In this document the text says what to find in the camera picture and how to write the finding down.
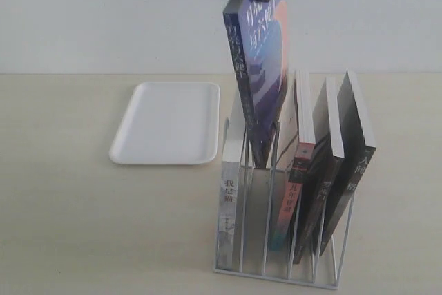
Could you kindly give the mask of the blue spine book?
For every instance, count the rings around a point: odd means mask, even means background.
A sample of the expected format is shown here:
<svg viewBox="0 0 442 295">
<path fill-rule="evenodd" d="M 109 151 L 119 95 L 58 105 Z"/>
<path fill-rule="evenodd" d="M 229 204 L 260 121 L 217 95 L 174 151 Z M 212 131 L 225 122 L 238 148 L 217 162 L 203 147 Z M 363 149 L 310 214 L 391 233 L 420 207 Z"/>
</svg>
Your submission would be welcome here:
<svg viewBox="0 0 442 295">
<path fill-rule="evenodd" d="M 223 18 L 253 161 L 263 169 L 287 92 L 287 0 L 229 0 Z"/>
</svg>

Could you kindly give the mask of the grey spine book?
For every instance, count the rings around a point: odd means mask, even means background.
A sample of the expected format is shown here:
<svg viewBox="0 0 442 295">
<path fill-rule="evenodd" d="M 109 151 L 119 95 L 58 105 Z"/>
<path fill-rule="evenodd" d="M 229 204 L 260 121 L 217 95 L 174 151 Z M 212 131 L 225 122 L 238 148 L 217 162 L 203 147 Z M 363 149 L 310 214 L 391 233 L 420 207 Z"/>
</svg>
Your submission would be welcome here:
<svg viewBox="0 0 442 295">
<path fill-rule="evenodd" d="M 220 196 L 218 209 L 216 267 L 230 270 L 233 267 L 234 235 L 240 165 L 244 149 L 245 123 L 240 94 L 236 93 L 230 117 L 224 129 Z"/>
</svg>

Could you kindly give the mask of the red spine book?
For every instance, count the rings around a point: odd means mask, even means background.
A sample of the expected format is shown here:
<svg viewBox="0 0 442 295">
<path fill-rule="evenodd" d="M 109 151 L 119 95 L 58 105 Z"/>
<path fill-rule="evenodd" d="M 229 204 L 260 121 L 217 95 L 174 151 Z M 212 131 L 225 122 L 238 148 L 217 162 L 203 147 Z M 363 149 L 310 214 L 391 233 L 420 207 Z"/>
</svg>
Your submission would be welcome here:
<svg viewBox="0 0 442 295">
<path fill-rule="evenodd" d="M 279 251 L 305 181 L 316 144 L 309 74 L 297 70 L 289 77 L 287 95 L 280 116 L 280 135 L 276 168 L 285 173 L 282 200 L 273 226 L 270 250 Z"/>
</svg>

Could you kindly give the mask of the dark spine thin book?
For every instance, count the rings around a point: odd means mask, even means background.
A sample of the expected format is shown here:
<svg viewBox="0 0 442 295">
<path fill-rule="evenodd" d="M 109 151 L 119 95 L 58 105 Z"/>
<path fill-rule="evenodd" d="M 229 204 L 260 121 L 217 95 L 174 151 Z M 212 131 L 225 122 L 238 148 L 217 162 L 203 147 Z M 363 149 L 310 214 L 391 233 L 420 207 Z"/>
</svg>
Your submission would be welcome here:
<svg viewBox="0 0 442 295">
<path fill-rule="evenodd" d="M 327 196 L 345 158 L 340 129 L 336 80 L 326 77 L 313 111 L 316 144 L 302 188 L 294 264 L 299 264 L 316 235 Z"/>
</svg>

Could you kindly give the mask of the black cover book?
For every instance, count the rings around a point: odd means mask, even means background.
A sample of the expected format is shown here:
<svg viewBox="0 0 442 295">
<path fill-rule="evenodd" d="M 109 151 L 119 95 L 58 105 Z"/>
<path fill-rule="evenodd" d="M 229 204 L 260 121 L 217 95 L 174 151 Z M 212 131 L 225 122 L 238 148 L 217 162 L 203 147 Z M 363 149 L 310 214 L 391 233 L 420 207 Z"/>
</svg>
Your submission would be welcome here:
<svg viewBox="0 0 442 295">
<path fill-rule="evenodd" d="M 338 92 L 345 158 L 327 198 L 320 245 L 323 254 L 376 151 L 372 121 L 355 72 L 347 71 Z"/>
</svg>

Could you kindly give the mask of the white plastic tray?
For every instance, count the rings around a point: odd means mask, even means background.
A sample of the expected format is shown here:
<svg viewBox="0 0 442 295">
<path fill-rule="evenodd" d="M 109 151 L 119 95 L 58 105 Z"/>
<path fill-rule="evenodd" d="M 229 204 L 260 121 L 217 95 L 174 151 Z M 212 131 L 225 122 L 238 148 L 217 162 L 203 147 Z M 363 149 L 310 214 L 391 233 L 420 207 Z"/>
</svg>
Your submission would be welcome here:
<svg viewBox="0 0 442 295">
<path fill-rule="evenodd" d="M 143 82 L 131 95 L 109 158 L 125 165 L 197 165 L 218 152 L 220 87 Z"/>
</svg>

